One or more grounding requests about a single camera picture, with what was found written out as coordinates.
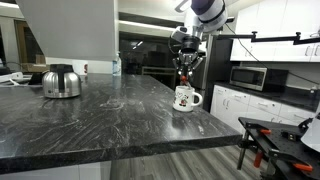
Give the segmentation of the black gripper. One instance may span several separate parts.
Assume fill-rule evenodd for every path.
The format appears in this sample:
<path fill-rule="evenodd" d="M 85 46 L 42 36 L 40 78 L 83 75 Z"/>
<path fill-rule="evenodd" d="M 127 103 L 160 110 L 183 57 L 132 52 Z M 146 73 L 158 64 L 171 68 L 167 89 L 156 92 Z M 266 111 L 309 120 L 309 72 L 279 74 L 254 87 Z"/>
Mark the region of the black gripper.
<path fill-rule="evenodd" d="M 174 59 L 174 65 L 177 68 L 177 74 L 180 81 L 182 81 L 183 75 L 187 75 L 188 82 L 193 82 L 194 70 L 202 62 L 198 52 L 199 45 L 200 39 L 195 36 L 186 36 L 181 43 L 181 49 L 178 51 L 178 57 Z"/>

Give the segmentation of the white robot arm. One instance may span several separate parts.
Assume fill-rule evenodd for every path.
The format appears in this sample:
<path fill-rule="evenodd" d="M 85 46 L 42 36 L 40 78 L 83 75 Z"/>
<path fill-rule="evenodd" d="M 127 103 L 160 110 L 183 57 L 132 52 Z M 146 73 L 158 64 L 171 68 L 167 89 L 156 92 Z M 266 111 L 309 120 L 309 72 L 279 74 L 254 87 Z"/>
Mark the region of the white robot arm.
<path fill-rule="evenodd" d="M 181 44 L 173 60 L 182 85 L 187 85 L 203 58 L 199 52 L 202 35 L 221 28 L 228 19 L 225 0 L 181 0 L 174 8 L 185 13 L 184 24 L 170 38 Z"/>

